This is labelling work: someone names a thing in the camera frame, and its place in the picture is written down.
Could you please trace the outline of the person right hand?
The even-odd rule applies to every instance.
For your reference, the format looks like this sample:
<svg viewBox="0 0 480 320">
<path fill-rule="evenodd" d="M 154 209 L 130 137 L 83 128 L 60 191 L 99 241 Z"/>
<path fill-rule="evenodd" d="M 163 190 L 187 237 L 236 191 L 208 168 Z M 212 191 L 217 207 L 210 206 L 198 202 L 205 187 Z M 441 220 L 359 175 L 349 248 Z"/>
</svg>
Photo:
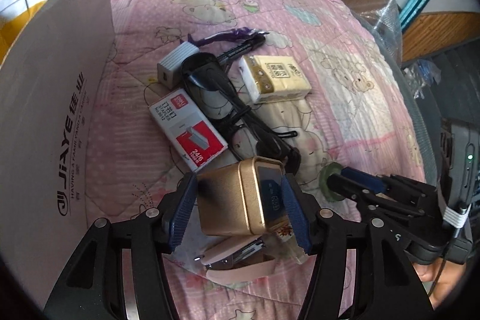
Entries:
<svg viewBox="0 0 480 320">
<path fill-rule="evenodd" d="M 433 292 L 430 294 L 430 302 L 435 309 L 452 292 L 466 270 L 465 264 L 459 265 L 453 262 L 445 262 L 442 258 L 436 259 L 429 265 L 420 265 L 417 263 L 413 263 L 412 265 L 423 283 L 433 283 L 439 274 Z"/>
</svg>

